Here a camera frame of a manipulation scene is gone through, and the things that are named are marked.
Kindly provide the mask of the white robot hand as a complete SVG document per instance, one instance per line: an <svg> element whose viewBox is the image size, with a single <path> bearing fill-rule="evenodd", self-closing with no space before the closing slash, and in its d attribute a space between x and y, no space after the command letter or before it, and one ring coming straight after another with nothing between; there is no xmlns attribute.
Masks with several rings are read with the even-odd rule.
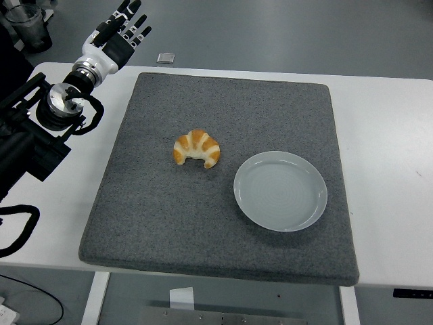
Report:
<svg viewBox="0 0 433 325"><path fill-rule="evenodd" d="M140 1L123 1L110 17L101 22L82 46L82 56L74 63L73 70L93 77L95 84L117 73L130 60L152 28L142 28L147 16L135 23L133 17L141 7Z"/></svg>

